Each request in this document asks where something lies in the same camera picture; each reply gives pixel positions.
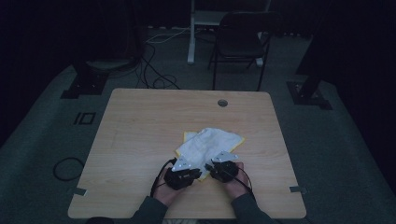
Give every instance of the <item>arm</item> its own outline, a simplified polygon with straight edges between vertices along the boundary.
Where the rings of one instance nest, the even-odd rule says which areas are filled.
[[[239,169],[244,169],[244,163],[242,162],[237,162],[236,166]],[[241,180],[245,185],[248,185],[248,177],[244,172],[239,171],[236,178]],[[232,180],[223,184],[223,186],[228,195],[233,199],[231,205],[239,224],[274,223],[274,221],[259,208],[248,193],[248,190],[241,183]]]
[[[139,210],[134,213],[131,223],[162,224],[168,207],[184,189],[174,190],[169,188],[163,177],[167,169],[161,173],[157,188],[152,197],[146,197]]]

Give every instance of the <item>stand base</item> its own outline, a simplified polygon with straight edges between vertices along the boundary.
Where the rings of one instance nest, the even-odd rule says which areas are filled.
[[[325,100],[319,90],[316,90],[311,97],[303,97],[300,94],[303,83],[301,82],[287,82],[288,88],[296,105],[318,105],[320,109],[332,110],[329,101]]]
[[[96,76],[89,85],[82,86],[78,76],[70,85],[69,90],[62,93],[61,99],[77,99],[80,95],[101,95],[106,85],[108,75]]]

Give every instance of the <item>gray carpet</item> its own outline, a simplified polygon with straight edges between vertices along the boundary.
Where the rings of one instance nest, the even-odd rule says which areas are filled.
[[[150,30],[149,34],[177,32]],[[153,44],[156,53],[151,64],[161,74],[176,77],[176,84],[184,90],[211,88],[212,70],[206,67],[213,35],[201,32],[198,36],[193,65],[187,64],[187,35]],[[262,83],[262,91],[272,96],[298,182],[308,190],[303,196],[307,219],[279,222],[395,223],[395,196],[376,167],[336,88],[325,82],[319,86],[333,110],[295,105],[290,97],[286,82],[306,79],[294,74],[308,45],[309,40],[299,37],[273,39]],[[146,59],[151,52],[147,47]],[[110,66],[109,63],[95,65]],[[243,64],[221,64],[217,90],[254,91],[259,73],[257,66],[246,70]],[[60,99],[76,75],[72,67],[65,68],[53,79],[0,149],[0,223],[86,221],[67,216],[78,180],[60,181],[53,176],[52,168],[64,158],[87,159],[112,90],[145,88],[141,81],[138,82],[137,74],[134,71],[112,73],[102,95],[83,95],[75,100]],[[156,77],[148,69],[148,83]],[[75,124],[78,113],[96,113],[96,116],[91,125]],[[77,175],[81,170],[75,161],[67,161],[59,167],[62,176]],[[128,223],[128,220],[117,219],[116,223]]]

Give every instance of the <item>dark background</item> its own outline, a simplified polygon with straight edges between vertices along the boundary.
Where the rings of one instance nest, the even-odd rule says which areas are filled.
[[[197,0],[234,10],[260,1]],[[40,93],[75,61],[138,57],[139,26],[190,25],[186,0],[3,0],[0,145]],[[334,84],[384,177],[396,191],[396,6],[390,0],[277,0],[282,34],[312,38],[297,73]]]

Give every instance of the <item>wooden table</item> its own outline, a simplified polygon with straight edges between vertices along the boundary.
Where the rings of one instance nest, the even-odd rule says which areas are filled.
[[[218,100],[226,100],[221,107]],[[185,131],[220,128],[246,141],[233,153],[245,164],[258,205],[272,218],[305,217],[271,97],[265,92],[116,89],[92,144],[68,215],[131,217],[163,164],[176,156]],[[220,182],[194,181],[166,218],[233,218]]]

